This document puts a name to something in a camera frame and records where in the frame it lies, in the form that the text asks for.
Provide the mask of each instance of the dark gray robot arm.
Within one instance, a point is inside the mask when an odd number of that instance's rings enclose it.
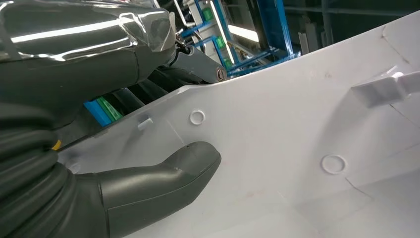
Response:
[[[0,5],[0,237],[120,238],[200,194],[221,160],[205,142],[152,167],[83,175],[51,150],[52,129],[84,101],[176,58],[168,12],[106,1]]]

